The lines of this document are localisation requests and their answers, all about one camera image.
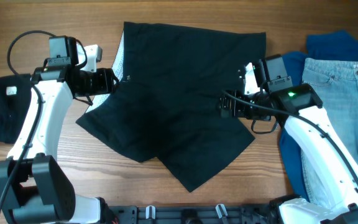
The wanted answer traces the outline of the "black shorts white lining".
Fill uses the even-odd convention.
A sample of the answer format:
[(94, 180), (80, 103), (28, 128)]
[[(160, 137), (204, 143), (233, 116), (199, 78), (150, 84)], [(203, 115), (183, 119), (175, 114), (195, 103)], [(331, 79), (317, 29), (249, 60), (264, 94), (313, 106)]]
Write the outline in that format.
[(239, 70), (264, 58), (266, 35), (133, 22), (123, 33), (117, 91), (77, 123), (134, 161), (157, 157), (193, 191), (254, 140), (218, 104), (224, 90), (243, 88)]

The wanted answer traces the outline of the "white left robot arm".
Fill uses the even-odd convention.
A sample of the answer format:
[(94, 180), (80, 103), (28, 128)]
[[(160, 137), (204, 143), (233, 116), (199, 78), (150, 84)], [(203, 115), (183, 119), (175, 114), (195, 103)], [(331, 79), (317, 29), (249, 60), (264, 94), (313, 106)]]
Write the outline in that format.
[(16, 143), (0, 161), (0, 218), (8, 223), (118, 223), (103, 198), (75, 193), (56, 161), (64, 117), (79, 96), (112, 93), (110, 68), (85, 64), (36, 68), (31, 100)]

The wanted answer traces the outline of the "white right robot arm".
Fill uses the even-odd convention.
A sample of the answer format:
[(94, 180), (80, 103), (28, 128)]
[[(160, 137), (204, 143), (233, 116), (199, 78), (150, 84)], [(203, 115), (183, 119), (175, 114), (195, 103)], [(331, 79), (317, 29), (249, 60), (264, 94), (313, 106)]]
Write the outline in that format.
[(326, 191), (329, 208), (300, 196), (272, 200), (269, 223), (358, 223), (358, 165), (310, 85), (272, 92), (260, 103), (224, 91), (221, 103), (222, 110), (239, 109), (245, 118), (275, 117), (301, 147)]

